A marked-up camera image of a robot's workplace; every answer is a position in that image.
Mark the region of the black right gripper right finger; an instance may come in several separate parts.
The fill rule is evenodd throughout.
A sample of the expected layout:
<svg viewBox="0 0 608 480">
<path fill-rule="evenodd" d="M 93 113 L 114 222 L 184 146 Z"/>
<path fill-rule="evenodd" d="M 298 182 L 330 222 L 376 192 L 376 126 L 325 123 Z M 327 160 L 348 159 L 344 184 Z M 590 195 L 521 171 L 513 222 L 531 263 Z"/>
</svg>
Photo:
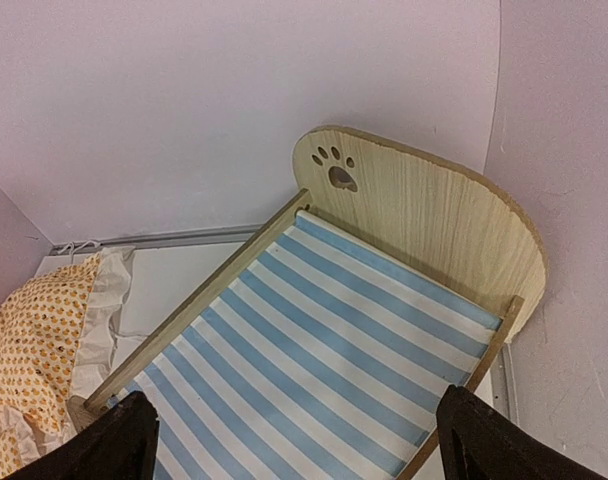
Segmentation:
<svg viewBox="0 0 608 480">
<path fill-rule="evenodd" d="M 535 440 L 464 387 L 447 388 L 436 418 L 447 479 L 602 477 Z"/>
</svg>

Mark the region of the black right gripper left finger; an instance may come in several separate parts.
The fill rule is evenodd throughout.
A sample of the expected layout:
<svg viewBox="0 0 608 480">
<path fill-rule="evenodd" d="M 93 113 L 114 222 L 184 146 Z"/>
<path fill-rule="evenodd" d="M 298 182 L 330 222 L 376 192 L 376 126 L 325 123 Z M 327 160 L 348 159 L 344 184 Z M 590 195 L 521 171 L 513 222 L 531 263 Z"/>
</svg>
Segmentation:
<svg viewBox="0 0 608 480">
<path fill-rule="evenodd" d="M 63 446 L 10 474 L 10 479 L 151 479 L 158 413 L 136 391 Z"/>
</svg>

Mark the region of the duck print mattress cushion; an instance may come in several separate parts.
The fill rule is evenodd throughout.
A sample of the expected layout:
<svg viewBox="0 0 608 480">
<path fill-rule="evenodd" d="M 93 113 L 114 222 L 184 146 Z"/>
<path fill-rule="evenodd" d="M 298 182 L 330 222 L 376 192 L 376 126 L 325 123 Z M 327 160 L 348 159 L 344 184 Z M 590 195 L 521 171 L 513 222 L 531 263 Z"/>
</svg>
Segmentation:
<svg viewBox="0 0 608 480">
<path fill-rule="evenodd" d="M 30 279 L 0 307 L 0 479 L 62 446 L 68 412 L 109 375 L 131 286 L 130 247 Z"/>
</svg>

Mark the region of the wooden striped pet bed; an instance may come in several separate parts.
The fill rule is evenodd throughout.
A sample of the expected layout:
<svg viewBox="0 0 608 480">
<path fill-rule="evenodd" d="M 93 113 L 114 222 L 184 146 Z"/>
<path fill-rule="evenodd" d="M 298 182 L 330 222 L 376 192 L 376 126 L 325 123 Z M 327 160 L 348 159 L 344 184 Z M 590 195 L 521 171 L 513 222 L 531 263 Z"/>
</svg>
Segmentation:
<svg viewBox="0 0 608 480">
<path fill-rule="evenodd" d="M 297 194 L 88 396 L 140 392 L 155 476 L 410 479 L 450 386 L 540 302 L 534 223 L 460 164 L 348 127 L 293 151 Z"/>
</svg>

